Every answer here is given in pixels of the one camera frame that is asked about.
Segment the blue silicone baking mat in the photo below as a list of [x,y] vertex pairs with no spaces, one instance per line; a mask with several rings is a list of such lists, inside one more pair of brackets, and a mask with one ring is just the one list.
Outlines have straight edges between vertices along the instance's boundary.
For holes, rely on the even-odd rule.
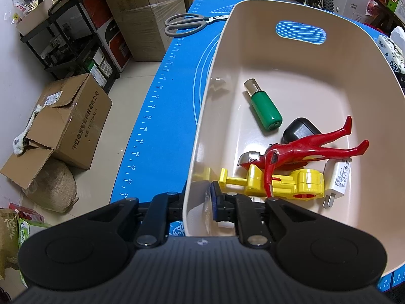
[[[191,12],[230,17],[235,5],[243,1],[246,0],[199,0]],[[180,191],[187,183],[202,106],[200,96],[226,22],[212,23],[196,34],[172,41],[132,130],[112,201],[135,196],[147,202],[156,194]],[[370,34],[377,44],[377,30],[351,22]],[[391,272],[385,268],[379,284],[381,291],[402,285],[404,263]]]

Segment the beige plastic storage basket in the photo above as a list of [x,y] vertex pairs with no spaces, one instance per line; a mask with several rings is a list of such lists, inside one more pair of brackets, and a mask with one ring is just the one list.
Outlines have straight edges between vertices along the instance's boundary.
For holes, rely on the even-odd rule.
[[255,79],[275,103],[283,126],[305,117],[331,132],[353,119],[336,148],[369,148],[351,164],[346,194],[325,209],[303,207],[370,233],[387,251],[386,272],[404,263],[404,94],[374,38],[355,23],[322,10],[268,0],[232,9],[213,56],[185,194],[189,236],[232,235],[203,211],[207,183],[222,168],[242,176],[244,152],[263,152],[282,130],[265,131],[244,88]]

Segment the grey handled scissors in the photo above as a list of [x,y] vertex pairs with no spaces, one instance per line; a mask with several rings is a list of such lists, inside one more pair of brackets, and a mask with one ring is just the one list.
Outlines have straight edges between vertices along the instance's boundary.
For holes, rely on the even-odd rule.
[[164,32],[168,37],[179,39],[193,35],[203,30],[211,23],[225,21],[228,18],[228,15],[203,16],[191,13],[176,14],[165,20]]

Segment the yellow toy tool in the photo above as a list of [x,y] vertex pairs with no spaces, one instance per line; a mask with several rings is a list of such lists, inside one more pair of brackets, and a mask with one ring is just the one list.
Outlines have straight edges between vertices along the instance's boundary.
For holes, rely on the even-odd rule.
[[[216,180],[223,192],[235,192],[250,197],[266,197],[264,173],[256,166],[249,167],[246,176],[229,176],[228,169],[222,168],[215,174],[206,167],[201,174],[194,174],[193,181]],[[290,200],[315,200],[325,197],[323,174],[315,169],[296,169],[288,175],[275,174],[272,178],[273,196]]]

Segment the burlap sack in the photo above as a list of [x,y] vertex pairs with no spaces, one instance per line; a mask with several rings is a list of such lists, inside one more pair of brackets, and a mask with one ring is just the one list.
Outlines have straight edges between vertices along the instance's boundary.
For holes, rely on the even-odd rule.
[[78,201],[71,170],[57,159],[49,159],[23,193],[43,209],[66,213]]

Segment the red ultraman figure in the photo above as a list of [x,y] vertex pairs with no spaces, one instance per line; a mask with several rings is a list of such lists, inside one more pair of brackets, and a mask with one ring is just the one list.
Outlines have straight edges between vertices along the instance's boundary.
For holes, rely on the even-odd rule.
[[363,155],[369,147],[369,141],[363,140],[358,146],[351,149],[338,149],[325,147],[327,143],[350,135],[352,118],[347,117],[342,128],[325,134],[310,135],[286,144],[275,143],[268,146],[262,155],[258,151],[244,152],[237,164],[244,169],[255,165],[264,171],[264,191],[268,197],[273,197],[272,178],[276,169],[293,165],[303,167],[311,161],[326,159],[345,159]]

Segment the large taped cardboard box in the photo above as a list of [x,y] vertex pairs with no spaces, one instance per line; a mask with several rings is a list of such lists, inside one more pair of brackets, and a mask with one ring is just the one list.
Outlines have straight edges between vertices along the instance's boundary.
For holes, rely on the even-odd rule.
[[165,20],[185,12],[184,0],[106,0],[135,61],[161,61],[171,43]]

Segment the open cardboard box on floor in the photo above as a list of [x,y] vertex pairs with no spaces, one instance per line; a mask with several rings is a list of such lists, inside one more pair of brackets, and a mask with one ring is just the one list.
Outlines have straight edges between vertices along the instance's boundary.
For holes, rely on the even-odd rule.
[[12,153],[1,173],[24,190],[50,158],[89,169],[112,101],[87,73],[49,84],[37,101],[23,153]]

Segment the green bottle silver cap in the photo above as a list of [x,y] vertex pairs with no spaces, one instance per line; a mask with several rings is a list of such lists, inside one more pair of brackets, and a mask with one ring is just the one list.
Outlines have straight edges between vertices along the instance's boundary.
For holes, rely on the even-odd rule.
[[245,81],[244,87],[251,98],[251,105],[264,129],[267,131],[278,129],[283,122],[283,118],[268,94],[260,88],[254,78]]

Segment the green white carton box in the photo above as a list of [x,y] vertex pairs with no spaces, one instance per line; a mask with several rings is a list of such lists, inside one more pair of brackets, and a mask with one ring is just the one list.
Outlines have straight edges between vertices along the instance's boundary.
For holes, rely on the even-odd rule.
[[4,280],[7,268],[19,269],[17,255],[22,244],[50,225],[20,218],[16,211],[11,209],[1,209],[0,225],[1,280]]

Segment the black metal shelf rack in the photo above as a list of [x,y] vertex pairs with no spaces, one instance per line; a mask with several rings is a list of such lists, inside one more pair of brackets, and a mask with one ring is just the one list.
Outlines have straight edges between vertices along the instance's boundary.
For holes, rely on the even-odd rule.
[[90,73],[105,92],[119,72],[79,0],[56,0],[47,18],[20,35],[44,70],[55,80]]

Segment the white usb charger plug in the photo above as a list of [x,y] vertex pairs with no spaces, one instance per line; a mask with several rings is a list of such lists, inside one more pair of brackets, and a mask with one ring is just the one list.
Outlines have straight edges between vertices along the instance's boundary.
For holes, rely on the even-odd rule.
[[332,208],[335,199],[345,195],[351,171],[351,158],[329,159],[323,171],[325,198],[323,208]]

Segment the tissue pack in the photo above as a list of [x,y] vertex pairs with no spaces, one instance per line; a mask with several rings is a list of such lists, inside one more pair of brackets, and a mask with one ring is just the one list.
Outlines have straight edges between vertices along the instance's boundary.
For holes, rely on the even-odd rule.
[[392,70],[404,74],[405,34],[403,28],[397,26],[390,37],[379,35],[377,45],[383,53]]

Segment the black earbuds case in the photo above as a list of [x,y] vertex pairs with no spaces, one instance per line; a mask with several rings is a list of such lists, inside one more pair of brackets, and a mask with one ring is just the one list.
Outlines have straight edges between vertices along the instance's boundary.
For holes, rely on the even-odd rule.
[[282,143],[291,143],[298,139],[311,135],[319,135],[320,130],[305,117],[295,119],[284,131],[281,138]]

